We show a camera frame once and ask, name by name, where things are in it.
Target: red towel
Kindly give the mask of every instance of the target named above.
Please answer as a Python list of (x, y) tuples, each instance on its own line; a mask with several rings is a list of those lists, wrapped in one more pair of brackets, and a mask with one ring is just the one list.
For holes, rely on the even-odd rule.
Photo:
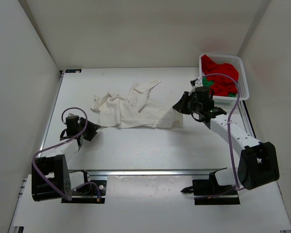
[[(205, 74), (220, 73), (226, 74), (238, 81), (239, 74), (235, 67), (231, 64), (216, 64), (207, 55), (202, 56), (202, 70)], [(215, 96), (228, 96), (230, 93), (238, 93), (237, 88), (232, 80), (222, 75), (213, 75), (207, 77), (208, 81), (214, 84), (210, 87)]]

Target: white cloth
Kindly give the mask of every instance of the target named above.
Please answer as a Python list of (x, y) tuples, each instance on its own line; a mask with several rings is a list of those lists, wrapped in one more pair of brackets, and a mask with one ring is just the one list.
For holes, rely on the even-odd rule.
[(103, 98), (94, 96), (91, 109), (100, 113), (97, 124), (118, 128), (171, 128), (174, 123), (182, 124), (181, 113), (149, 99), (150, 91), (159, 83), (157, 79), (144, 84), (135, 83), (126, 98), (110, 93)]

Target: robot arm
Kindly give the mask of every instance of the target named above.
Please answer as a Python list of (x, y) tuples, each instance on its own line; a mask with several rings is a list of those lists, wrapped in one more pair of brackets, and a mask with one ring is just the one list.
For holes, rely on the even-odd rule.
[[(195, 87), (191, 93), (184, 92), (173, 109), (186, 115), (192, 115), (196, 121), (203, 122), (229, 143), (228, 117), (222, 108), (214, 106), (209, 87)], [(232, 122), (230, 129), (233, 148), (240, 157), (238, 179), (244, 188), (251, 190), (278, 180), (279, 169), (273, 144), (260, 142)], [(215, 172), (215, 178), (215, 182), (219, 185), (235, 184), (231, 169)]]
[[(69, 115), (66, 118), (67, 128), (62, 131), (60, 140), (70, 139), (84, 129), (86, 120), (78, 116)], [(85, 171), (69, 173), (67, 162), (76, 154), (83, 144), (83, 140), (91, 141), (97, 134), (100, 126), (87, 122), (83, 134), (68, 143), (54, 148), (49, 153), (43, 153), (35, 158), (35, 163), (46, 178), (54, 184), (66, 196), (71, 197), (73, 189), (86, 183), (87, 174)], [(48, 183), (46, 183), (32, 167), (32, 197), (35, 201), (60, 198)]]

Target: black mount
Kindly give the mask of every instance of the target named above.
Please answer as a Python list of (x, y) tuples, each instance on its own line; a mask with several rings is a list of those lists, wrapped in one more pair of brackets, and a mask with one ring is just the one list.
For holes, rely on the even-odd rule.
[(68, 201), (65, 199), (61, 199), (61, 203), (83, 203), (83, 204), (104, 204), (105, 203), (105, 195), (106, 195), (106, 187), (107, 180), (91, 180), (97, 184), (99, 187), (99, 191), (101, 194), (100, 201), (97, 201), (93, 196), (97, 195), (97, 189), (93, 185), (86, 185), (84, 187), (79, 188), (76, 191), (72, 192), (72, 200)]
[(65, 73), (81, 73), (82, 69), (66, 69)]
[[(60, 140), (69, 139), (75, 136), (76, 134), (78, 134), (85, 127), (85, 123), (86, 123), (86, 119), (83, 117), (80, 118), (77, 115), (68, 116), (65, 122), (65, 124), (67, 125), (67, 128), (61, 132)], [(97, 125), (88, 121), (86, 130), (83, 132), (81, 136), (76, 138), (78, 147), (80, 148), (82, 146), (83, 139), (90, 142), (94, 138), (94, 136), (97, 134), (96, 131), (99, 128), (101, 128), (100, 125)]]
[[(240, 204), (238, 193), (232, 185), (220, 186), (215, 173), (210, 172), (208, 180), (193, 180), (193, 186), (181, 190), (182, 193), (194, 193), (195, 205), (235, 205)], [(198, 198), (203, 196), (220, 195), (213, 198)]]
[(275, 146), (270, 142), (241, 151), (238, 178), (248, 190), (279, 179), (279, 168)]

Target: purple cable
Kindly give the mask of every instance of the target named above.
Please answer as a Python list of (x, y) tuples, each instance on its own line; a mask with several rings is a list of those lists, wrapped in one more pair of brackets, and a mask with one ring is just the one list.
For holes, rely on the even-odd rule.
[[(56, 144), (56, 145), (54, 145), (54, 146), (51, 146), (51, 147), (48, 147), (48, 148), (45, 148), (45, 149), (42, 149), (42, 150), (36, 152), (36, 153), (33, 155), (33, 158), (32, 158), (32, 165), (33, 165), (34, 169), (37, 171), (37, 173), (39, 174), (39, 176), (40, 176), (40, 177), (41, 177), (41, 178), (42, 178), (42, 179), (43, 179), (47, 184), (49, 184), (49, 186), (50, 186), (51, 188), (53, 188), (53, 189), (54, 189), (58, 194), (60, 194), (60, 196), (62, 196), (64, 199), (66, 199), (66, 200), (68, 200), (68, 201), (71, 201), (71, 200), (72, 200), (72, 197), (68, 197), (67, 195), (65, 195), (63, 192), (61, 192), (60, 189), (58, 189), (58, 188), (57, 188), (53, 183), (51, 183), (51, 181), (49, 181), (49, 180), (47, 179), (47, 177), (46, 177), (46, 176), (41, 172), (41, 170), (37, 167), (37, 165), (36, 165), (36, 163), (35, 163), (35, 158), (37, 157), (38, 154), (40, 154), (40, 153), (42, 153), (42, 152), (45, 152), (45, 151), (47, 151), (47, 150), (54, 149), (54, 148), (56, 148), (56, 147), (59, 147), (59, 146), (65, 144), (65, 143), (68, 143), (68, 142), (72, 141), (73, 139), (75, 139), (75, 138), (79, 137), (80, 135), (82, 135), (83, 132), (86, 130), (86, 127), (87, 127), (87, 124), (88, 124), (88, 117), (87, 117), (86, 112), (85, 112), (83, 109), (81, 109), (81, 108), (78, 108), (78, 107), (67, 108), (66, 110), (63, 111), (63, 113), (62, 113), (62, 115), (61, 115), (61, 120), (63, 121), (63, 115), (64, 115), (64, 113), (65, 113), (66, 111), (70, 110), (70, 109), (77, 109), (77, 110), (80, 110), (81, 112), (84, 113), (85, 118), (86, 118), (86, 122), (85, 122), (85, 126), (84, 126), (84, 128), (82, 129), (82, 131), (80, 131), (78, 134), (76, 134), (75, 136), (73, 136), (72, 138), (70, 138), (70, 139), (68, 139), (68, 140), (66, 140), (66, 141), (64, 141), (64, 142), (61, 142), (61, 143), (59, 143), (59, 144)], [(98, 189), (97, 185), (96, 185), (96, 188), (97, 188), (97, 193), (100, 195), (100, 192), (99, 192), (99, 189)]]
[(228, 115), (228, 118), (227, 118), (227, 134), (228, 134), (229, 152), (230, 152), (230, 155), (231, 155), (231, 161), (232, 161), (232, 168), (233, 168), (233, 172), (234, 172), (234, 178), (235, 178), (235, 182), (236, 182), (236, 187), (239, 188), (237, 171), (236, 171), (235, 161), (234, 161), (234, 153), (233, 153), (233, 145), (232, 145), (232, 136), (231, 136), (231, 125), (230, 125), (231, 116), (232, 116), (234, 110), (236, 109), (236, 107), (238, 105), (238, 102), (239, 102), (239, 99), (240, 99), (239, 85), (238, 85), (238, 83), (233, 78), (231, 78), (230, 76), (228, 76), (226, 74), (219, 74), (219, 73), (206, 74), (206, 75), (203, 75), (202, 78), (209, 77), (209, 76), (213, 76), (213, 75), (221, 75), (221, 76), (224, 76), (224, 77), (229, 78), (230, 80), (232, 80), (235, 83), (235, 86), (236, 86), (236, 88), (238, 90), (238, 95), (237, 95), (236, 103), (235, 103), (234, 107), (232, 108), (232, 110), (230, 111), (230, 113)]
[(194, 197), (194, 198), (195, 198), (195, 199), (217, 198), (217, 197), (219, 197), (219, 196), (221, 196), (221, 195), (224, 195), (224, 194), (226, 194), (226, 193), (229, 193), (229, 192), (232, 191), (232, 190), (242, 191), (242, 190), (244, 190), (244, 189), (245, 189), (245, 188), (237, 189), (235, 186), (233, 186), (233, 187), (231, 187), (230, 189), (228, 189), (227, 191), (222, 192), (222, 193), (220, 193), (220, 194), (208, 195), (208, 196), (200, 196), (200, 197)]

